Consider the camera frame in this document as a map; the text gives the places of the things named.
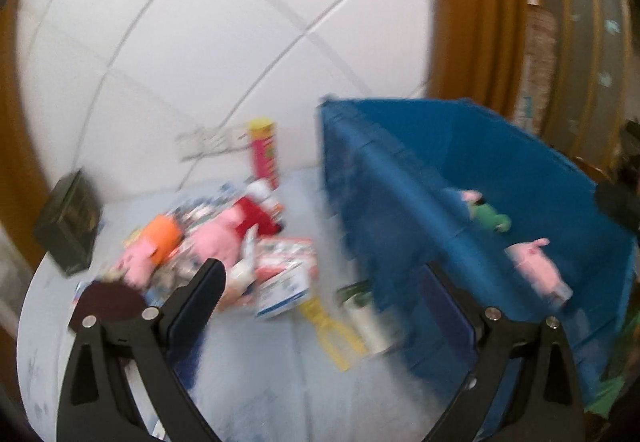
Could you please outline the red dress pig plush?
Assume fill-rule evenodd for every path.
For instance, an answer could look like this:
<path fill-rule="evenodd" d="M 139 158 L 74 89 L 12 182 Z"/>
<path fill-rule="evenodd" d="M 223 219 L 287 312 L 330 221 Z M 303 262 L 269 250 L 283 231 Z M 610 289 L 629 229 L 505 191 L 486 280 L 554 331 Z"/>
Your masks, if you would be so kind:
<path fill-rule="evenodd" d="M 243 196 L 189 235 L 191 254 L 201 263 L 218 260 L 229 271 L 241 259 L 243 240 L 254 226 L 258 236 L 273 236 L 282 231 L 271 214 L 254 199 Z"/>

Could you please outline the green small jar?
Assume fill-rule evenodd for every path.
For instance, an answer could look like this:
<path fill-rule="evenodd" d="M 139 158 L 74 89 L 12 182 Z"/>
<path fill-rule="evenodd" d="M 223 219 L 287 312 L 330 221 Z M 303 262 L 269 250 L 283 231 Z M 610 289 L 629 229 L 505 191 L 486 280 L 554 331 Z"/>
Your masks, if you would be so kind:
<path fill-rule="evenodd" d="M 364 308 L 368 306 L 372 300 L 369 282 L 362 280 L 361 282 L 338 288 L 335 292 L 335 299 L 338 306 L 354 306 L 357 309 Z"/>

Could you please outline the white paper roll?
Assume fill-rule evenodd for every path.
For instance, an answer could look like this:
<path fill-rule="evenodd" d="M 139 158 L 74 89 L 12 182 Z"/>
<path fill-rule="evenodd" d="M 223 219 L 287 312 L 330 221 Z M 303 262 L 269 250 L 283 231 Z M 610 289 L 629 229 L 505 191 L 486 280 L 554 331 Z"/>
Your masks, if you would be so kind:
<path fill-rule="evenodd" d="M 401 343 L 401 333 L 394 320 L 380 312 L 372 301 L 361 302 L 356 296 L 344 303 L 352 327 L 372 355 L 384 354 Z"/>

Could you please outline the green plush toy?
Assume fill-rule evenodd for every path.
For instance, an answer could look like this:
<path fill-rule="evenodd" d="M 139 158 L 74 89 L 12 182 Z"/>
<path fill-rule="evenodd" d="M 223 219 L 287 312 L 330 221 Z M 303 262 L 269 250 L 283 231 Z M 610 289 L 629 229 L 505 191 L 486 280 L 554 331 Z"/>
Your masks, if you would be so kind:
<path fill-rule="evenodd" d="M 506 233 L 510 230 L 510 218 L 506 214 L 499 214 L 493 206 L 472 202 L 468 207 L 471 219 L 485 230 L 497 233 Z"/>

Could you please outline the blue plastic storage crate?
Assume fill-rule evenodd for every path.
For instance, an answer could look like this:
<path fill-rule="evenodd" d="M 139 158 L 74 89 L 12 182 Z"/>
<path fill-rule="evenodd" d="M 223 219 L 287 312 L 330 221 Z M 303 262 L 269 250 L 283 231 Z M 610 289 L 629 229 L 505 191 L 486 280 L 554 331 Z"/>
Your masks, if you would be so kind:
<path fill-rule="evenodd" d="M 442 441 L 581 441 L 622 329 L 637 241 L 593 180 L 543 142 L 465 101 L 327 100 L 324 187 L 345 246 L 404 339 L 407 370 L 446 404 Z M 506 214 L 506 233 L 469 204 Z M 485 309 L 485 365 L 454 353 L 424 301 L 436 262 Z"/>

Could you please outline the orange shirt pig plush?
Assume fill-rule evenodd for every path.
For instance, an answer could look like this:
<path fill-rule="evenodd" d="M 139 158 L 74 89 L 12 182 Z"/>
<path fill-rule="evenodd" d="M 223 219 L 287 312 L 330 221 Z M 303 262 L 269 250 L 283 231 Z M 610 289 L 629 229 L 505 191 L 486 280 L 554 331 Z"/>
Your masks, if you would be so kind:
<path fill-rule="evenodd" d="M 117 263 L 117 267 L 124 271 L 125 283 L 139 289 L 148 286 L 156 269 L 182 240 L 182 227 L 172 214 L 156 216 L 142 228 Z"/>

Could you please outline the dark maroon knit hat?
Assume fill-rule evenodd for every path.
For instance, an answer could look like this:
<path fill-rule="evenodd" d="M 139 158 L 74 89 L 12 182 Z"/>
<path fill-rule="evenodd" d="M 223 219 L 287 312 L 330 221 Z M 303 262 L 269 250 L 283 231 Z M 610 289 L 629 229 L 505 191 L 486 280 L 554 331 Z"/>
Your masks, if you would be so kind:
<path fill-rule="evenodd" d="M 120 322 L 140 315 L 146 302 L 137 289 L 122 282 L 92 282 L 76 301 L 68 328 L 78 332 L 82 321 L 93 315 L 99 322 Z"/>

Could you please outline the white blue medicine box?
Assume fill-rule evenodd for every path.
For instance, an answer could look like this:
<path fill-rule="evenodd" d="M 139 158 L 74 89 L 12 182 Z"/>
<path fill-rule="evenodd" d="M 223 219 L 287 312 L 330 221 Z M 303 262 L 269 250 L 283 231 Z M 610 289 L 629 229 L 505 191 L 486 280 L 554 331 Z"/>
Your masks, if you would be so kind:
<path fill-rule="evenodd" d="M 272 318 L 310 298 L 314 265 L 304 259 L 258 266 L 256 318 Z"/>

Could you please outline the pink yellow cylinder can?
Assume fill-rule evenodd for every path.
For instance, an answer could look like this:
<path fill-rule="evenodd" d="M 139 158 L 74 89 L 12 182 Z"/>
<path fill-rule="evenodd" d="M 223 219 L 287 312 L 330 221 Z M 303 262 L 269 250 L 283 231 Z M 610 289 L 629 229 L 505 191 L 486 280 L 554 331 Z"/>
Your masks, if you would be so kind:
<path fill-rule="evenodd" d="M 250 156 L 256 179 L 265 179 L 270 188 L 279 186 L 276 124 L 268 118 L 252 119 L 247 125 Z"/>

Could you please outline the yellow plastic tongs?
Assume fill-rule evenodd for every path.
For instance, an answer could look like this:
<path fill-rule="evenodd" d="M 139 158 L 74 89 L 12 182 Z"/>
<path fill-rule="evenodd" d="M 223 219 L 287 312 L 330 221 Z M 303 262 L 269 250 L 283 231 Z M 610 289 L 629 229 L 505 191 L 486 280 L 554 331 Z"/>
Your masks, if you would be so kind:
<path fill-rule="evenodd" d="M 298 308 L 314 328 L 320 348 L 340 372 L 347 372 L 355 361 L 369 354 L 360 336 L 329 314 L 319 297 L 303 302 Z"/>

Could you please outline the beige bottle white cap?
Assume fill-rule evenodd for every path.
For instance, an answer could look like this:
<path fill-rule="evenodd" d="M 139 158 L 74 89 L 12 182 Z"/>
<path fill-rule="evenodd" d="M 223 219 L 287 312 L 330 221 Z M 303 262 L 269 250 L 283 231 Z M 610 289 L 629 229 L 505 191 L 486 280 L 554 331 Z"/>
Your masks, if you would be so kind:
<path fill-rule="evenodd" d="M 235 306 L 256 280 L 255 245 L 258 226 L 252 226 L 242 240 L 239 261 L 227 272 L 226 289 L 218 302 L 217 310 Z"/>

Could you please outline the black box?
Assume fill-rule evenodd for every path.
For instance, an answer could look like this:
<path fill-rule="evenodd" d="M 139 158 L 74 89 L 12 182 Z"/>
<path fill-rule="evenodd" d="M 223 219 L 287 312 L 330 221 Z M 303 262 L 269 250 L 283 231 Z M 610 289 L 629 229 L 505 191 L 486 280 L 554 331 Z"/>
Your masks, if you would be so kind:
<path fill-rule="evenodd" d="M 81 170 L 67 173 L 51 191 L 34 226 L 38 245 L 65 276 L 89 269 L 101 204 Z"/>

